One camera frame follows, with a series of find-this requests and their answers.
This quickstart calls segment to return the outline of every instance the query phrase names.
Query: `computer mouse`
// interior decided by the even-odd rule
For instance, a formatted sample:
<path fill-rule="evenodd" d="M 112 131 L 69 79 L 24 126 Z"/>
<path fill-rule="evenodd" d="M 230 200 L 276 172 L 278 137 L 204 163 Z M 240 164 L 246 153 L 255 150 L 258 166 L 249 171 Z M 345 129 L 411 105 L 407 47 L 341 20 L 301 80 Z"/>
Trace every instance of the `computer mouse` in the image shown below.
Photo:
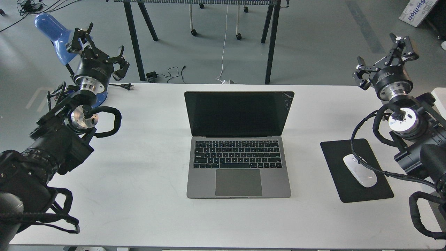
<path fill-rule="evenodd" d="M 345 156 L 343 160 L 351 174 L 361 185 L 369 188 L 376 184 L 377 178 L 375 172 L 358 163 L 358 160 L 353 154 Z"/>

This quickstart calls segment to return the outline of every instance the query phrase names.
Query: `trackpad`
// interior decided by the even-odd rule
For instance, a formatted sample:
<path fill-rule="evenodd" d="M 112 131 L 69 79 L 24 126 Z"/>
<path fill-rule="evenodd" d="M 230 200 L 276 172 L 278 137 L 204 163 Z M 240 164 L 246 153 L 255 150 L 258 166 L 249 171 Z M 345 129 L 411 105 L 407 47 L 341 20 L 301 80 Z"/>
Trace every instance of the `trackpad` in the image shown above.
<path fill-rule="evenodd" d="M 262 196 L 260 170 L 216 170 L 215 195 Z"/>

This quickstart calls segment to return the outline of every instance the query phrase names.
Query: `gray floor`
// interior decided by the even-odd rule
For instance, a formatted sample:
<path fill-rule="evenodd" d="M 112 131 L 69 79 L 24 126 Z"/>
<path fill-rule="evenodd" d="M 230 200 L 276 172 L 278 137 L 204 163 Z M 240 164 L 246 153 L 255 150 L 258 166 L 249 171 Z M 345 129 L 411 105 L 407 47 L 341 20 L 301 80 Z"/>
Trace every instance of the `gray floor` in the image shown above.
<path fill-rule="evenodd" d="M 44 2 L 50 5 L 54 0 Z M 398 20 L 406 4 L 407 0 L 291 0 L 290 7 L 280 11 L 271 84 L 355 85 L 351 73 L 357 65 L 356 57 L 361 55 L 368 64 L 381 59 L 392 45 L 388 34 L 393 32 L 409 35 L 418 44 L 420 58 L 406 64 L 414 82 L 412 95 L 446 86 L 442 41 L 426 23 L 415 28 Z M 215 78 L 221 71 L 227 7 L 207 5 L 200 9 L 194 5 L 194 28 L 199 35 L 193 37 L 187 5 L 146 6 L 160 40 L 151 39 L 137 5 L 133 5 L 145 72 L 168 75 L 168 68 L 181 69 L 185 65 L 186 83 L 219 84 Z M 1 1 L 0 9 L 6 12 L 0 16 L 0 29 L 20 19 L 15 1 Z M 236 10 L 236 6 L 229 6 L 221 79 L 263 84 L 269 38 L 261 44 L 260 37 L 266 7 L 249 6 L 249 13 L 241 13 L 241 41 L 235 38 Z M 93 22 L 96 46 L 111 56 L 124 45 L 124 56 L 131 67 L 123 82 L 140 82 L 122 3 L 83 0 L 52 15 L 69 29 L 87 28 Z M 62 81 L 69 82 L 69 74 L 57 60 L 49 40 L 34 27 L 33 16 L 0 33 L 0 65 L 0 151 L 20 151 L 31 143 L 28 133 L 45 113 L 38 107 L 44 92 L 26 108 L 33 94 L 39 88 L 52 89 Z M 158 78 L 157 82 L 166 80 Z M 182 83 L 181 77 L 170 83 Z M 358 105 L 364 106 L 364 114 L 370 112 L 367 104 Z M 10 248 L 19 250 L 37 249 Z"/>

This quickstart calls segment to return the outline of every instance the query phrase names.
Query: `silver laptop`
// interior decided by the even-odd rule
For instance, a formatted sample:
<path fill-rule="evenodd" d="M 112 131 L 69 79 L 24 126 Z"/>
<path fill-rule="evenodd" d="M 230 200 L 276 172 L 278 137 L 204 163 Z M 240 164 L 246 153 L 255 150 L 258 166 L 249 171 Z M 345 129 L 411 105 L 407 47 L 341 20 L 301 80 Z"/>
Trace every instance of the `silver laptop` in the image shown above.
<path fill-rule="evenodd" d="M 185 92 L 187 197 L 289 198 L 281 134 L 294 92 Z"/>

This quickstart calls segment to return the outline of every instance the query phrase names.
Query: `black mouse pad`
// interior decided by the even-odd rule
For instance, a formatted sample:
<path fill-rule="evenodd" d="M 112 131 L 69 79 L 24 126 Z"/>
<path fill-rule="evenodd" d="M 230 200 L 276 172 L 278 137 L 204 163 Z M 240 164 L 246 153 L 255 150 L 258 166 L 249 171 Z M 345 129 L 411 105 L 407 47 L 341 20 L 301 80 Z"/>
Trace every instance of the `black mouse pad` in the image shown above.
<path fill-rule="evenodd" d="M 356 153 L 368 164 L 382 170 L 366 139 L 355 139 L 354 146 Z M 393 198 L 393 192 L 384 175 L 377 173 L 376 184 L 366 188 L 348 170 L 343 158 L 352 154 L 350 140 L 321 142 L 321 148 L 342 202 L 349 203 Z"/>

